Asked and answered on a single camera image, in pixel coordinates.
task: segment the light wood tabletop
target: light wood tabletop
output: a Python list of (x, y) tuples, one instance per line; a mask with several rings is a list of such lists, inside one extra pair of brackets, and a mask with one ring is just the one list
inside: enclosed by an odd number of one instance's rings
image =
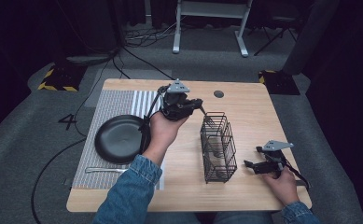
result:
[[(283, 206), (260, 175), (244, 166), (244, 160), (264, 161), (256, 147), (269, 140), (287, 142), (272, 100), (260, 83), (181, 82), (190, 88), (188, 99), (200, 98), (206, 112), (224, 112), (231, 125), (236, 147), (237, 170), (226, 182), (204, 180), (200, 129), (203, 113), (195, 110), (179, 130), (165, 156), (164, 189), (155, 190), (148, 211), (276, 211)], [(103, 90), (156, 91), (171, 80), (107, 79)], [(215, 91), (224, 96), (217, 98)], [(294, 168), (298, 166), (289, 148), (283, 149)], [(108, 189), (72, 188), (67, 202), (71, 212), (95, 212)], [(300, 200), (312, 206), (305, 187), (298, 187)]]

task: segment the plate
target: plate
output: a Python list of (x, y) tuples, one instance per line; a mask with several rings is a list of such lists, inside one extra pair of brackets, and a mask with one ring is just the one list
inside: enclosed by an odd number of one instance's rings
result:
[(141, 153), (142, 134), (138, 129), (143, 122), (143, 119), (134, 115), (119, 115), (106, 121), (94, 138), (97, 154), (104, 160), (116, 164), (132, 162), (134, 157)]

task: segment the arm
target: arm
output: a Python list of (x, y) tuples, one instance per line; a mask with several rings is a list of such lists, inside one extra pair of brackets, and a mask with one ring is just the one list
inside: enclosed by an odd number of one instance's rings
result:
[(93, 223), (144, 223), (154, 187), (161, 177), (164, 155), (186, 120), (170, 121), (162, 113), (152, 116), (147, 150), (135, 157), (130, 168), (108, 191)]
[(300, 201), (294, 174), (287, 167), (277, 179), (268, 174), (262, 177), (285, 206), (282, 210), (285, 223), (320, 223), (312, 211)]

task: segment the hand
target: hand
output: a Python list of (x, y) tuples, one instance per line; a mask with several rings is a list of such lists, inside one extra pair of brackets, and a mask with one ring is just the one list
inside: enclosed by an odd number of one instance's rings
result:
[(284, 168), (277, 179), (268, 174), (262, 175), (262, 177), (284, 206), (300, 200), (297, 193), (297, 182), (288, 167)]
[(168, 120), (161, 112), (155, 113), (150, 121), (151, 142), (143, 155), (161, 166), (167, 148), (173, 143), (178, 129), (187, 119)]

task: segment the denim sleeve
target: denim sleeve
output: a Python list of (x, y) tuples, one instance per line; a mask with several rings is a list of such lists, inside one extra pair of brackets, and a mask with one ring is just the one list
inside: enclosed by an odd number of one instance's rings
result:
[(287, 205), (282, 211), (284, 223), (321, 223), (318, 218), (313, 215), (312, 211), (301, 202), (295, 202)]
[(161, 172), (157, 164), (137, 155), (108, 191), (92, 223), (144, 223)]

